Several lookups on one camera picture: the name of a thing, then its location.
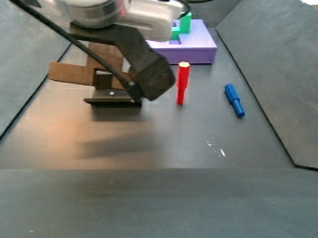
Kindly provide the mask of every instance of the floor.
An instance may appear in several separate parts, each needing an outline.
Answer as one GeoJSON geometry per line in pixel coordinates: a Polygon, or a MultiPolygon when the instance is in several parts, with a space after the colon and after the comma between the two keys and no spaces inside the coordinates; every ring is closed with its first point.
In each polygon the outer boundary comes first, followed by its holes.
{"type": "Polygon", "coordinates": [[[183,107],[173,88],[140,109],[92,108],[91,87],[45,81],[0,141],[1,237],[316,237],[316,173],[292,167],[209,31],[216,61],[192,66],[183,107]]]}

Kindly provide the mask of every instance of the brown cardboard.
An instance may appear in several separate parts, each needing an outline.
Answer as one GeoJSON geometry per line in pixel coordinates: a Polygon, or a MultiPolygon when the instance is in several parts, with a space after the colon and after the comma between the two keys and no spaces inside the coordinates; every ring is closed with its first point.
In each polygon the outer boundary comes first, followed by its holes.
{"type": "Polygon", "coordinates": [[[92,86],[95,71],[95,68],[87,66],[49,62],[48,78],[69,84],[92,86]]]}

